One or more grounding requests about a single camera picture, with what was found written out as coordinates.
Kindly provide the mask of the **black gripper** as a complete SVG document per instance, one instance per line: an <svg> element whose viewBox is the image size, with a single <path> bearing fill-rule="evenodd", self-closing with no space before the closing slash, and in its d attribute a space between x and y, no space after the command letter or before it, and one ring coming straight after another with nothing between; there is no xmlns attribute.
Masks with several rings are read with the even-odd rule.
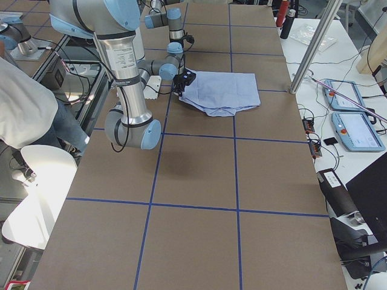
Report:
<svg viewBox="0 0 387 290"><path fill-rule="evenodd" d="M169 39L171 42L178 42L180 44L183 44L184 41L188 42L189 44L194 43L194 37L184 30L175 30L169 32Z"/></svg>
<svg viewBox="0 0 387 290"><path fill-rule="evenodd" d="M173 78L172 92L182 96L185 87L190 86L190 84L196 79L196 76L197 75L193 71L184 69L181 74L178 74Z"/></svg>

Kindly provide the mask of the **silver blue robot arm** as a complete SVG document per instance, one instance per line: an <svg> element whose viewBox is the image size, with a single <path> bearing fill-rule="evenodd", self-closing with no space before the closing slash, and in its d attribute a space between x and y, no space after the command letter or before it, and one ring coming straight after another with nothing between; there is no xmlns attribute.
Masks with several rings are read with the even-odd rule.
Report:
<svg viewBox="0 0 387 290"><path fill-rule="evenodd" d="M192 35L183 28L182 13L177 7L167 8L168 5L179 3L179 1L150 1L149 12L145 16L145 25L148 29L168 27L169 41L177 42L184 46L187 42L195 43Z"/></svg>
<svg viewBox="0 0 387 290"><path fill-rule="evenodd" d="M182 94L196 78L186 68L183 42L194 43L183 29L178 7L167 8L173 1L151 1L145 16L148 28L167 26L169 44L163 60L145 60L140 31L138 1L50 1L52 27L63 34L92 39L98 59L110 73L119 104L108 112L105 133L120 147L153 149L160 139L161 124L147 109L144 90L150 76L172 83Z"/></svg>

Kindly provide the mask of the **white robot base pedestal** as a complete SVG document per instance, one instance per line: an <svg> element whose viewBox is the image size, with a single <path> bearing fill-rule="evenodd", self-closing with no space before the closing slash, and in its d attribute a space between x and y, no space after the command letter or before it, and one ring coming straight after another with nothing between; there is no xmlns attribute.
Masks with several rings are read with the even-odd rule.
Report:
<svg viewBox="0 0 387 290"><path fill-rule="evenodd" d="M146 60L140 27L135 30L132 44L137 64L141 65L139 71L144 85L144 97L147 100L156 100L160 92L161 77L151 71L151 60Z"/></svg>

